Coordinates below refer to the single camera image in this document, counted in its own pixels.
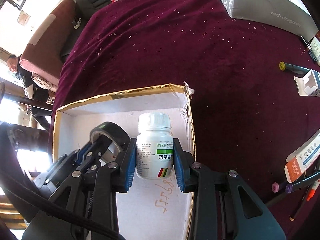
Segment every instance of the chair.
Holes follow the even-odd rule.
[[[63,0],[33,34],[20,65],[58,85],[63,66],[60,52],[73,29],[75,15],[75,2]]]

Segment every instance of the maroon tablecloth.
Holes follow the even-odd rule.
[[[196,158],[216,171],[237,170],[265,201],[285,179],[288,154],[319,128],[320,100],[300,97],[280,61],[319,69],[297,36],[231,19],[220,0],[121,0],[89,21],[61,72],[54,110],[114,91],[186,81]],[[271,208],[288,236],[302,191]]]

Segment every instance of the cardboard box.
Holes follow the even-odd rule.
[[[106,121],[121,126],[131,138],[137,137],[139,115],[151,111],[169,114],[173,137],[179,138],[183,150],[195,156],[192,92],[187,84],[167,84],[100,95],[63,106],[55,118],[54,160],[81,148],[89,140],[89,132]],[[180,191],[174,174],[167,180],[174,184],[167,200],[162,195],[168,184],[163,180],[140,179],[136,174],[129,192],[116,194],[119,230],[126,239],[155,239],[155,231],[156,239],[187,239],[193,194]]]
[[[291,153],[286,161],[284,172],[288,182],[298,179],[320,155],[320,130],[307,142]]]
[[[312,39],[310,46],[312,48],[313,54],[317,58],[318,65],[320,66],[320,41],[317,39],[317,37],[314,37]]]
[[[221,0],[232,18],[266,23],[310,41],[318,32],[301,0]]]
[[[310,70],[302,78],[293,77],[296,81],[299,96],[320,97],[320,73]]]

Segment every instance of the man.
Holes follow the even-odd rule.
[[[7,67],[23,83],[25,94],[28,98],[46,103],[49,98],[48,89],[41,88],[39,86],[39,82],[37,82],[38,84],[36,84],[35,80],[32,79],[33,73],[25,70],[20,66],[20,57],[11,55],[7,60]],[[51,111],[33,106],[31,107],[31,114],[38,121],[38,123],[42,125],[44,129],[49,131],[50,124],[48,123],[45,116],[50,116],[52,114]]]

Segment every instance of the white bottle cap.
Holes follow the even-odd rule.
[[[169,115],[159,112],[144,113],[139,116],[139,133],[145,130],[169,130],[170,131],[170,118]]]

